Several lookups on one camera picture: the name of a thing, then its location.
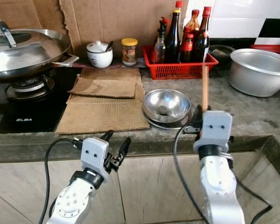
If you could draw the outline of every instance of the wok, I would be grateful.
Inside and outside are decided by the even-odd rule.
[[[8,42],[5,32],[0,32],[0,82],[10,83],[37,76],[52,67],[71,67],[79,59],[66,53],[70,39],[56,31],[17,29],[10,32],[15,46]]]

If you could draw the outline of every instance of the gas stove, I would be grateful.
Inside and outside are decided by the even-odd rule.
[[[0,133],[52,132],[81,69],[55,68],[13,84],[0,84]]]

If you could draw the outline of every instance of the red basket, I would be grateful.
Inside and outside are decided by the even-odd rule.
[[[203,63],[175,63],[175,64],[151,64],[149,58],[154,49],[153,46],[143,46],[145,64],[149,67],[152,79],[182,79],[201,78]],[[205,65],[211,70],[219,62],[210,54],[207,54]]]
[[[252,49],[258,49],[258,50],[266,50],[271,51],[277,54],[280,54],[280,45],[270,45],[270,44],[251,44],[250,48]]]

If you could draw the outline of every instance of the black stovetop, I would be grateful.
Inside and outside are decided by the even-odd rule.
[[[0,133],[52,132],[66,107],[68,91],[81,69],[56,68],[50,71],[54,91],[45,99],[32,102],[9,102],[0,84]]]

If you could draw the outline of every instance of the cabinet door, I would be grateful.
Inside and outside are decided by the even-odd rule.
[[[76,170],[81,170],[80,161],[49,162],[51,182],[49,205],[68,185],[70,177]],[[0,197],[32,223],[39,221],[45,189],[43,162],[0,164]],[[101,185],[92,201],[91,212],[83,223],[124,223],[117,173],[112,173],[109,182]]]
[[[10,204],[0,197],[0,223],[2,224],[33,224]]]
[[[273,205],[273,208],[263,215],[257,224],[280,224],[280,175],[265,156],[254,164],[242,182]],[[238,200],[244,211],[245,222],[250,223],[253,217],[266,207],[266,204],[241,188],[238,191]]]
[[[252,163],[254,152],[234,154],[236,166]],[[179,156],[184,177],[199,204],[200,168],[197,155]],[[172,157],[127,158],[119,169],[126,223],[165,223],[201,219],[186,195]]]

